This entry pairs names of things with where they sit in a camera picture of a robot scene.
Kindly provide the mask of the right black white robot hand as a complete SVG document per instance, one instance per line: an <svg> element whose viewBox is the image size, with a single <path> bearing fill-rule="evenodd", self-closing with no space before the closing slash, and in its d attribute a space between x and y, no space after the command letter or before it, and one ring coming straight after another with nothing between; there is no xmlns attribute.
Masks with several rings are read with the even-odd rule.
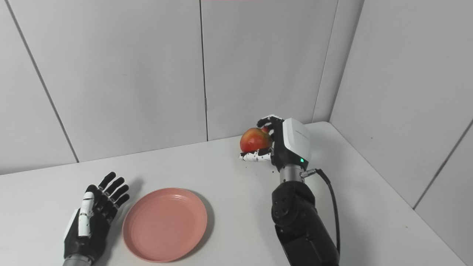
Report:
<svg viewBox="0 0 473 266"><path fill-rule="evenodd" d="M294 118L268 115L257 121L256 128L267 134L272 143L268 147L252 147L242 151L240 160L269 161L279 173L286 168L307 170L311 152L310 134L305 125Z"/></svg>

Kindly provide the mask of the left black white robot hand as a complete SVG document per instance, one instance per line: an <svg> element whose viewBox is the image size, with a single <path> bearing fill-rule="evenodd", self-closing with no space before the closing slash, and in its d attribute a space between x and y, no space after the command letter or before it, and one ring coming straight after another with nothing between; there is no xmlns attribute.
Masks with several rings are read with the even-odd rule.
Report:
<svg viewBox="0 0 473 266"><path fill-rule="evenodd" d="M93 266L103 256L111 224L130 199L128 190L125 179L113 171L99 185L88 186L65 232L64 266Z"/></svg>

